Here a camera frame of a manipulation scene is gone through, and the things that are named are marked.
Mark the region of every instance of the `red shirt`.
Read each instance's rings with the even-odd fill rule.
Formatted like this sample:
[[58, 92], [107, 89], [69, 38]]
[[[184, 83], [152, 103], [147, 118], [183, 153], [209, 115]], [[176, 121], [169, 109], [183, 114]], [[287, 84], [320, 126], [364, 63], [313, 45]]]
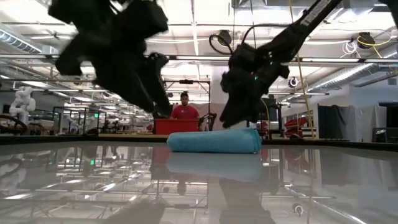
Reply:
[[199, 117], [198, 111], [190, 105], [177, 106], [172, 113], [172, 118], [176, 119], [197, 119]]

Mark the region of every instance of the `folded towel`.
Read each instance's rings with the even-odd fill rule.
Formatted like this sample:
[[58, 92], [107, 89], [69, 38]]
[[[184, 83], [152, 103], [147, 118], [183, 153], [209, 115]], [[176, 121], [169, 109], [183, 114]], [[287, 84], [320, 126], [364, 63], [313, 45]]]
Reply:
[[173, 153], [166, 166], [175, 173], [221, 177], [241, 182], [258, 181], [262, 172], [258, 155]]
[[252, 128], [242, 130], [173, 133], [167, 140], [173, 152], [217, 152], [253, 154], [261, 149], [261, 138]]

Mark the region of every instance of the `ceiling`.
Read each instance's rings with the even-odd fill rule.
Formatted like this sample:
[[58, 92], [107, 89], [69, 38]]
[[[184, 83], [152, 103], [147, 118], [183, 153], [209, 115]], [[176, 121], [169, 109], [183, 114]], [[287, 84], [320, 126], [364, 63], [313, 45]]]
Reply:
[[[68, 41], [76, 34], [76, 29], [74, 26], [66, 25], [48, 16], [48, 2], [47, 0], [0, 0], [0, 30], [6, 30], [24, 42], [30, 43], [40, 49], [42, 53], [57, 54], [61, 52], [64, 46], [68, 44]], [[265, 6], [260, 1], [253, 0], [254, 8], [251, 10], [247, 6], [235, 9], [231, 7], [231, 0], [158, 0], [158, 4], [164, 9], [169, 19], [169, 31], [147, 39], [147, 52], [160, 52], [166, 55], [219, 55], [210, 47], [208, 37], [211, 34], [218, 33], [221, 29], [229, 30], [234, 37], [233, 45], [236, 46], [242, 35], [253, 24], [287, 25], [291, 23], [292, 18], [286, 3], [282, 3], [283, 1], [268, 2], [270, 6]], [[302, 7], [303, 5], [310, 5], [312, 2], [315, 1], [294, 1], [294, 19], [299, 18], [302, 10], [306, 8]], [[377, 47], [378, 51], [396, 44], [398, 32], [390, 13], [383, 10], [375, 10], [374, 2], [371, 0], [361, 1], [362, 5], [358, 8], [355, 8], [356, 5], [353, 4], [351, 9], [335, 9], [327, 18], [328, 22], [319, 25], [304, 43], [299, 52], [300, 57], [375, 57], [373, 49], [352, 49], [347, 46], [347, 42], [352, 37], [357, 38], [359, 32], [370, 32], [379, 44], [386, 42]], [[283, 29], [283, 27], [272, 26], [256, 28], [248, 36], [247, 43], [258, 47], [272, 40]], [[226, 48], [222, 48], [219, 45], [217, 47], [220, 50], [226, 50]], [[0, 54], [9, 53], [26, 54], [24, 51], [0, 42]], [[29, 68], [31, 72], [26, 72], [25, 69], [19, 70], [25, 74], [14, 72], [13, 75], [10, 75], [8, 73], [7, 77], [9, 78], [71, 79], [71, 77], [57, 75], [53, 65], [45, 60], [15, 59], [12, 61]], [[15, 69], [16, 65], [11, 65], [8, 62], [3, 61], [0, 65]], [[305, 64], [302, 67], [302, 76], [309, 86], [345, 66], [337, 63]], [[217, 73], [219, 69], [215, 69], [215, 67], [228, 69], [226, 61], [170, 61], [163, 68], [162, 74], [165, 80], [170, 81], [181, 79], [218, 80], [221, 74]], [[90, 64], [84, 64], [83, 71], [85, 76], [82, 79], [92, 80], [95, 77], [94, 70]], [[290, 66], [290, 71], [291, 77], [300, 78], [299, 68], [296, 64]], [[94, 90], [95, 88], [90, 83], [82, 83], [81, 85], [73, 83], [48, 84], [50, 85], [48, 88], [54, 89]], [[287, 84], [288, 80], [277, 80], [270, 90], [296, 91], [289, 88]], [[183, 85], [177, 82], [168, 90], [174, 93], [184, 90], [192, 91], [190, 98], [197, 102], [203, 102], [208, 99], [206, 87], [197, 83], [194, 85]], [[68, 97], [76, 96], [74, 93], [65, 94]], [[84, 97], [92, 98], [95, 101], [109, 102], [109, 98], [104, 98], [99, 90], [90, 94], [85, 93]], [[172, 100], [178, 101], [178, 95], [175, 95]]]

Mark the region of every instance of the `person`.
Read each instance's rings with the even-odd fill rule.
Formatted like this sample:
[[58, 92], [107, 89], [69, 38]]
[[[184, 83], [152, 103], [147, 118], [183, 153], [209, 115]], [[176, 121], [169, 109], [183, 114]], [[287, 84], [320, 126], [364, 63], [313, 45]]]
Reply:
[[181, 105], [174, 108], [171, 115], [172, 119], [198, 119], [198, 111], [193, 106], [188, 105], [189, 96], [186, 91], [181, 93], [180, 100]]

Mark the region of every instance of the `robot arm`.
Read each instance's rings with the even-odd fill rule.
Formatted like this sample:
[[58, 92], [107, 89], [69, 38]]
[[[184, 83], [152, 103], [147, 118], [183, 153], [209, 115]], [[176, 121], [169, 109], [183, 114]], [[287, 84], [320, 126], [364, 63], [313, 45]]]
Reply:
[[[229, 58], [229, 71], [223, 74], [221, 88], [228, 93], [228, 102], [220, 116], [224, 128], [241, 121], [257, 121], [261, 96], [279, 76], [287, 78], [289, 63], [297, 54], [305, 39], [326, 18], [341, 0], [317, 0], [303, 16], [289, 25], [271, 42], [255, 49], [244, 43]], [[398, 1], [381, 0], [390, 8], [398, 22]]]

